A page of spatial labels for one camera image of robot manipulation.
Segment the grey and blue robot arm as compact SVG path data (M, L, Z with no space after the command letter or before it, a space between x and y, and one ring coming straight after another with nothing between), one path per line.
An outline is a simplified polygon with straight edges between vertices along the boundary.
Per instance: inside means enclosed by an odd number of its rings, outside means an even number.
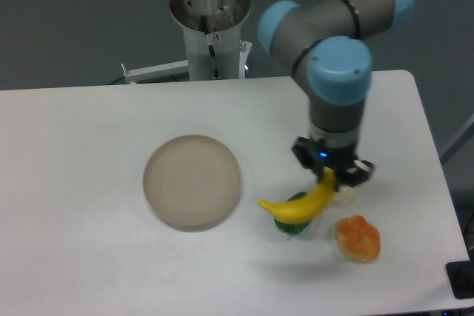
M185 34L190 78L235 78L251 0L169 4ZM318 179L333 172L335 189L368 181L375 168L356 154L373 71L364 40L406 22L414 6L415 0L325 0L305 9L278 1L259 20L262 47L309 98L310 133L296 140L293 153Z

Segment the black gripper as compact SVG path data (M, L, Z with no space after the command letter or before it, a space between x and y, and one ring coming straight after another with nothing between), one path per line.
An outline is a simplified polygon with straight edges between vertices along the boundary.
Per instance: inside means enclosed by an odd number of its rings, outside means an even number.
M370 180L375 164L370 161L358 160L356 148L358 139L348 144L335 146L322 137L297 137L292 152L300 165L311 171L319 183L324 168L330 168L336 174L335 191L340 192L343 187L355 188Z

